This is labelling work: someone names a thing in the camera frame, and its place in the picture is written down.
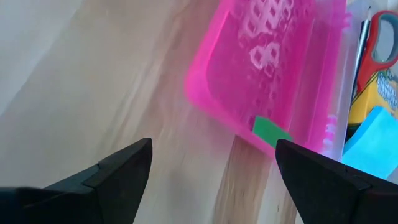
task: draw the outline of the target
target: pink plastic basket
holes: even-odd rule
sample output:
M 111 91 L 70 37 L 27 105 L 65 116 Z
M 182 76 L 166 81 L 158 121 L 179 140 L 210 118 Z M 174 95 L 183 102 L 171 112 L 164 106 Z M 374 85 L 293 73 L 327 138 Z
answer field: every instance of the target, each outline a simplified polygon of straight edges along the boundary
M 320 149 L 345 24 L 345 0 L 221 0 L 188 71 L 190 100 L 259 149 L 269 118 L 297 144 Z

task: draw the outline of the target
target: blue sticky note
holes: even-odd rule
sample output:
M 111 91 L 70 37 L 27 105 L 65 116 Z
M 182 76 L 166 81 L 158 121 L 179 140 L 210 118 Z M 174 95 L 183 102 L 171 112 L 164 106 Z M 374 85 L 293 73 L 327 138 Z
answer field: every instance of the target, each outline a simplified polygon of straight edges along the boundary
M 397 146 L 398 121 L 376 106 L 345 144 L 342 163 L 387 179 L 398 166 Z

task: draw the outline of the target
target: light wood floor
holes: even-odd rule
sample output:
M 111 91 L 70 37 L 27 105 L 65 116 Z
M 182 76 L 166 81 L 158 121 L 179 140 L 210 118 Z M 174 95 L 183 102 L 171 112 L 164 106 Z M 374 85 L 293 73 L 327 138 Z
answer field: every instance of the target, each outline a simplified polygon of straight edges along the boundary
M 0 1 L 0 185 L 45 187 L 152 137 L 135 223 L 301 223 L 274 161 L 184 97 L 217 5 Z

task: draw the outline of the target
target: plastic storage bin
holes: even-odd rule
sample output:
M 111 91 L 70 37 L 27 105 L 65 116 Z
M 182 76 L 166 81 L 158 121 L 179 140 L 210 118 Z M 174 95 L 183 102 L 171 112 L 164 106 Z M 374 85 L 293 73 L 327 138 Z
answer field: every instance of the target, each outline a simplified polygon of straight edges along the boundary
M 345 9 L 345 0 L 221 0 L 188 71 L 188 98 L 269 156 L 252 133 L 256 116 L 338 159 L 335 83 L 353 79 L 336 73 Z

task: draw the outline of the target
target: wood grain surface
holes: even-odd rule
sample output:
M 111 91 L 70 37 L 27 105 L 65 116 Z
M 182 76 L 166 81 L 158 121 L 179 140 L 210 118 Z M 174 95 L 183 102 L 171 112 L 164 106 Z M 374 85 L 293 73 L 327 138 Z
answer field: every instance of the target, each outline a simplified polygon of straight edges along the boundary
M 302 223 L 275 161 L 184 96 L 217 5 L 0 1 L 14 12 L 0 13 L 0 185 L 44 187 L 151 137 L 134 223 Z

